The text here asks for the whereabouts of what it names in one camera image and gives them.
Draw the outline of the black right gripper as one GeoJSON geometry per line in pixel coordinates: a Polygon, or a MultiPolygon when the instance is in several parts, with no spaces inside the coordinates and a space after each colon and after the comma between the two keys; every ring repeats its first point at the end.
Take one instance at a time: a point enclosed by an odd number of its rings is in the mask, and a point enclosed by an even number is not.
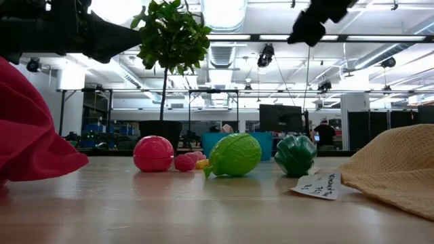
{"type": "Polygon", "coordinates": [[[311,0],[310,12],[301,11],[293,24],[288,44],[306,43],[309,47],[317,45],[326,34],[323,25],[327,20],[340,22],[358,0],[311,0]]]}

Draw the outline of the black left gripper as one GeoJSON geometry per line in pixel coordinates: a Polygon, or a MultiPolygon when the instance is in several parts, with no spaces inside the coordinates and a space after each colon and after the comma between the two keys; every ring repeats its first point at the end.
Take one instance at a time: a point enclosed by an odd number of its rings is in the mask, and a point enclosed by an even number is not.
{"type": "Polygon", "coordinates": [[[0,57],[18,64],[24,52],[79,51],[97,62],[141,43],[140,34],[88,13],[92,0],[0,0],[0,57]]]}

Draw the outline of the red toy tomato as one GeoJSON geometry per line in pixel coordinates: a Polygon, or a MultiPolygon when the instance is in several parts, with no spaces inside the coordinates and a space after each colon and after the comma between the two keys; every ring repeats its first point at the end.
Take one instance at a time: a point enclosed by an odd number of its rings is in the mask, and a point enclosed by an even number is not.
{"type": "Polygon", "coordinates": [[[173,146],[161,136],[143,137],[133,151],[134,165],[143,172],[167,171],[173,160],[173,146]]]}

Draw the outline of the dark green toy pepper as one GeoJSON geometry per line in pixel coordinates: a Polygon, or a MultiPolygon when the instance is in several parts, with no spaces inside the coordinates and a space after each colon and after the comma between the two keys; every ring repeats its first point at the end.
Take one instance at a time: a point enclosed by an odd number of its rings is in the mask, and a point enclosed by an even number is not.
{"type": "Polygon", "coordinates": [[[277,143],[276,164],[290,178],[307,176],[317,156],[317,148],[307,136],[288,135],[277,143]]]}

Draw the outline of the light green toy cabbage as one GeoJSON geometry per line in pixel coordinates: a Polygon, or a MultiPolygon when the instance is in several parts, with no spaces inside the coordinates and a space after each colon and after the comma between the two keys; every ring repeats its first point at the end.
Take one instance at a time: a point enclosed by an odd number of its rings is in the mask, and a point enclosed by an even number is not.
{"type": "Polygon", "coordinates": [[[262,157],[260,143],[249,134],[229,134],[218,141],[203,168],[206,178],[215,176],[241,177],[250,173],[262,157]]]}

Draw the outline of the red toy strawberry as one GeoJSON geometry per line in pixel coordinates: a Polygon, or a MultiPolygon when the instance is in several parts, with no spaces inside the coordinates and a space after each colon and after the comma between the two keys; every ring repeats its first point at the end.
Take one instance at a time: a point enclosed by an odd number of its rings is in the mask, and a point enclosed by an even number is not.
{"type": "Polygon", "coordinates": [[[181,172],[192,171],[195,168],[195,161],[188,155],[178,155],[175,158],[174,166],[181,172]]]}

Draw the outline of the small green potted tree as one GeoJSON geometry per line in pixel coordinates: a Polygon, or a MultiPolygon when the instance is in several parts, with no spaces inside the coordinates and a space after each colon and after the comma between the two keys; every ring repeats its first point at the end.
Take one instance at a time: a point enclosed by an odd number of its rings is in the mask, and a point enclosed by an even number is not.
{"type": "Polygon", "coordinates": [[[159,65],[164,70],[162,98],[159,119],[163,120],[168,75],[186,71],[195,72],[205,59],[210,47],[208,35],[212,29],[195,20],[196,14],[182,11],[181,3],[186,0],[156,2],[151,0],[142,6],[139,14],[130,23],[131,29],[138,29],[141,42],[137,55],[147,70],[159,65]]]}

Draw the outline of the black computer monitor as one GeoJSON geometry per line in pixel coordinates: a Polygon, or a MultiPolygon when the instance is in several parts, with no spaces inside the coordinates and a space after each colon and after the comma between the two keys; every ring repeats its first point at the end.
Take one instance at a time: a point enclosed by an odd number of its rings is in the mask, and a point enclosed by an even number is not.
{"type": "Polygon", "coordinates": [[[261,104],[259,121],[262,131],[302,132],[302,108],[300,106],[284,106],[261,104]]]}

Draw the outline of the black plant pot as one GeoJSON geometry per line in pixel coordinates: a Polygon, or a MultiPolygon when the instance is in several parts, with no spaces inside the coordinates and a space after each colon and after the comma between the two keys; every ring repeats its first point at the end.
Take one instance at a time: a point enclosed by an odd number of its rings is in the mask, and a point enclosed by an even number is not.
{"type": "Polygon", "coordinates": [[[182,123],[179,121],[140,121],[138,123],[140,137],[160,136],[167,139],[177,153],[182,123]]]}

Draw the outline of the black partition screen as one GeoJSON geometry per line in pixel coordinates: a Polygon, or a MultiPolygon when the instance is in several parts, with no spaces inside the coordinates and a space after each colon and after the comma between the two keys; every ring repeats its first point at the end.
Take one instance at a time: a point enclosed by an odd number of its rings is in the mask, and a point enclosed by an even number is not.
{"type": "Polygon", "coordinates": [[[416,125],[415,110],[348,112],[349,150],[359,150],[388,129],[416,125]]]}

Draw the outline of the blue plastic tub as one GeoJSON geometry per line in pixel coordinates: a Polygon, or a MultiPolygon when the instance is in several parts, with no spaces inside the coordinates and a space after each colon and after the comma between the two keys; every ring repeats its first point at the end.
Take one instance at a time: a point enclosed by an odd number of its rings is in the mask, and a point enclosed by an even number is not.
{"type": "MultiPolygon", "coordinates": [[[[210,157],[213,147],[229,133],[204,133],[201,136],[203,154],[210,157]]],[[[250,135],[255,138],[262,149],[261,161],[269,161],[273,152],[273,135],[269,132],[250,132],[250,135]]]]}

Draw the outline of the red cloth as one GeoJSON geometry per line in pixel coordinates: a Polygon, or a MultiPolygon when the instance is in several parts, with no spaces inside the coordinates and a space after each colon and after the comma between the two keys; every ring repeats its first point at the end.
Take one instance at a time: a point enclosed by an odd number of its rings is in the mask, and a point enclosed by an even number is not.
{"type": "Polygon", "coordinates": [[[60,177],[87,163],[86,155],[56,133],[41,94],[0,57],[0,187],[60,177]]]}

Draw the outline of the white handwritten paper tag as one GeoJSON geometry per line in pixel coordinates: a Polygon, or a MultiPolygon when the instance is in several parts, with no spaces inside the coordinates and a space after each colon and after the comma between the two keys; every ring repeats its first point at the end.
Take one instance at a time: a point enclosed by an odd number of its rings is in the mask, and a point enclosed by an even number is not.
{"type": "Polygon", "coordinates": [[[291,188],[291,191],[320,199],[337,200],[340,189],[341,173],[333,171],[303,176],[298,179],[297,185],[291,188]]]}

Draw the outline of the yellow waffle cloth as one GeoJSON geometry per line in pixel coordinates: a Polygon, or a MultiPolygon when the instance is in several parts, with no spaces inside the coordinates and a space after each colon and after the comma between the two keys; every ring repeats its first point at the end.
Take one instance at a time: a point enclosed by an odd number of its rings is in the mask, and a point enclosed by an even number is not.
{"type": "Polygon", "coordinates": [[[434,221],[434,124],[386,130],[339,171],[343,185],[434,221]]]}

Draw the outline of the silver ceiling air duct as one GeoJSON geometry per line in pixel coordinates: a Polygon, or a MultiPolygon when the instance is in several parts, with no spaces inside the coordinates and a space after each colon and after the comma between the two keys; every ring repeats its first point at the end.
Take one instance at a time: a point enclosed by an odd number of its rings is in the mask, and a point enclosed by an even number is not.
{"type": "MultiPolygon", "coordinates": [[[[234,34],[243,30],[248,0],[200,0],[206,26],[214,34],[234,34]]],[[[210,64],[214,68],[229,68],[234,59],[236,42],[210,45],[210,64]]]]}

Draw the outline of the black background rack frame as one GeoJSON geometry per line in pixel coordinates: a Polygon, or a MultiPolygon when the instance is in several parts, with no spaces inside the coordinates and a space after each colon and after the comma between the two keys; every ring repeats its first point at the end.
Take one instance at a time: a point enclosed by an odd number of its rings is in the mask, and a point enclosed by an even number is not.
{"type": "MultiPolygon", "coordinates": [[[[57,92],[61,92],[61,105],[60,105],[60,120],[59,120],[59,128],[58,134],[61,136],[63,132],[63,123],[64,123],[64,107],[66,101],[73,96],[76,92],[81,93],[109,93],[108,97],[108,108],[107,108],[107,118],[106,118],[106,126],[108,131],[110,131],[111,127],[111,113],[113,108],[113,94],[114,93],[145,93],[146,96],[150,98],[157,98],[156,95],[153,95],[153,92],[161,93],[162,95],[166,95],[165,89],[104,89],[104,88],[82,88],[82,89],[57,89],[57,92]]],[[[239,122],[239,94],[240,91],[238,89],[169,89],[170,93],[187,93],[189,95],[189,103],[191,103],[191,94],[192,93],[207,93],[207,94],[221,94],[221,93],[235,93],[237,96],[237,122],[239,122]]]]}

